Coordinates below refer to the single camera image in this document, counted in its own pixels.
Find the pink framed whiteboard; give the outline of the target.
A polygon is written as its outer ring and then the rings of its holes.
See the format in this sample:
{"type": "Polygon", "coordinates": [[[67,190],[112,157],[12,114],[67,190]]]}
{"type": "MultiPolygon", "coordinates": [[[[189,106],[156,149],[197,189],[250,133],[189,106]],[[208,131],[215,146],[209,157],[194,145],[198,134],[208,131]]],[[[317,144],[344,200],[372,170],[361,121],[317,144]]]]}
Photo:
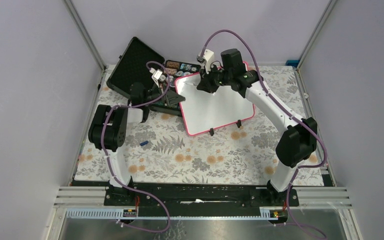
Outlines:
{"type": "Polygon", "coordinates": [[[199,73],[194,73],[174,81],[176,93],[185,97],[179,105],[189,136],[208,133],[254,117],[254,105],[230,86],[220,86],[215,93],[207,93],[197,90],[200,80],[199,73]]]}

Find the blue marker cap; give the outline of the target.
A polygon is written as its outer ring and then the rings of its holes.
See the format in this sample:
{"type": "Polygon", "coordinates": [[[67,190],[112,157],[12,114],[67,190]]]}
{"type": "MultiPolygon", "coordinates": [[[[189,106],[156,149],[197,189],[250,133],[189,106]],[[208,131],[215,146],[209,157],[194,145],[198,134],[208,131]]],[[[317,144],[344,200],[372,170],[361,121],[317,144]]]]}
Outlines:
{"type": "Polygon", "coordinates": [[[148,141],[144,141],[144,142],[141,142],[139,145],[142,147],[142,146],[147,145],[148,143],[149,143],[148,141]]]}

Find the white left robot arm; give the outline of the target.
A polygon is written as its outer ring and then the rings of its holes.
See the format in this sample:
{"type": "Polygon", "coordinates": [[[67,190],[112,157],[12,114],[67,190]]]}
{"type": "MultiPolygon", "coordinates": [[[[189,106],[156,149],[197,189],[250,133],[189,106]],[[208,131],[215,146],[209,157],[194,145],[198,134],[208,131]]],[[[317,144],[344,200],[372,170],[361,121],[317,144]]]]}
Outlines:
{"type": "Polygon", "coordinates": [[[98,104],[94,112],[87,138],[97,150],[103,151],[110,174],[109,184],[118,188],[116,199],[124,206],[135,200],[132,175],[128,171],[121,148],[125,143],[128,124],[147,121],[150,106],[163,100],[169,92],[168,84],[147,89],[135,82],[130,87],[128,105],[98,104]]]}

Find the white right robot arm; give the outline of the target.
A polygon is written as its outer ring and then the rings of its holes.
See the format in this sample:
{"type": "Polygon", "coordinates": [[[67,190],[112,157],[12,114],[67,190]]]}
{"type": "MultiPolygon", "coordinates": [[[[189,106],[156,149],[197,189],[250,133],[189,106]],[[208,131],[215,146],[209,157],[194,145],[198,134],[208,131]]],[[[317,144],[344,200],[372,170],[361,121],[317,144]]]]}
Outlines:
{"type": "Polygon", "coordinates": [[[304,118],[281,101],[264,83],[258,70],[248,70],[236,48],[221,53],[222,64],[217,67],[215,54],[203,50],[196,60],[200,63],[199,91],[215,93],[224,86],[251,102],[275,126],[280,140],[275,148],[279,160],[276,172],[267,183],[267,201],[273,206],[281,205],[286,199],[286,190],[293,182],[300,163],[307,160],[317,148],[317,122],[304,118]]]}

